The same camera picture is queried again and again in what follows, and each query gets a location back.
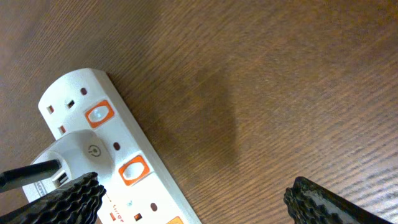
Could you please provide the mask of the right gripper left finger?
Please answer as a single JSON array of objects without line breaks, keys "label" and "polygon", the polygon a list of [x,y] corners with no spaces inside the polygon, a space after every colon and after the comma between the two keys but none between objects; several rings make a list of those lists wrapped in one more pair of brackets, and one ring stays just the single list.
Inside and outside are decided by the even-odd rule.
[{"label": "right gripper left finger", "polygon": [[95,223],[106,189],[89,172],[47,195],[1,216],[1,223]]}]

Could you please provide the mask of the white power strip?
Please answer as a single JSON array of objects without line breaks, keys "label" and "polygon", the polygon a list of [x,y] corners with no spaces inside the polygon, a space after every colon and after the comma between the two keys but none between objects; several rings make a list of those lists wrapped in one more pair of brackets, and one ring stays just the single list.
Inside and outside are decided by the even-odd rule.
[{"label": "white power strip", "polygon": [[[115,168],[103,185],[101,222],[199,222],[106,72],[82,68],[64,74],[46,89],[38,108],[55,141],[88,129],[107,148]],[[28,201],[50,193],[41,181],[24,186]]]}]

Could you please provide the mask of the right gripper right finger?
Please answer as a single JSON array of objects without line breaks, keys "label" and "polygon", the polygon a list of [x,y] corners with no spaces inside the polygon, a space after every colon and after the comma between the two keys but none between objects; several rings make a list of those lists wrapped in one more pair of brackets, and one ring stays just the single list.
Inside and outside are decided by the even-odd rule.
[{"label": "right gripper right finger", "polygon": [[285,190],[284,203],[295,224],[391,224],[301,176]]}]

